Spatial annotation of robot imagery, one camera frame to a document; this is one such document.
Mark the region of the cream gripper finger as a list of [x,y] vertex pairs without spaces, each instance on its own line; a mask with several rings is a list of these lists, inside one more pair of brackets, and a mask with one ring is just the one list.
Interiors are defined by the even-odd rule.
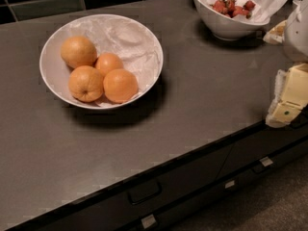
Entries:
[[289,125],[307,105],[308,64],[295,64],[287,71],[278,70],[266,124],[272,128]]
[[271,28],[263,37],[263,41],[269,44],[282,44],[284,41],[284,30],[286,27],[286,20],[279,22]]

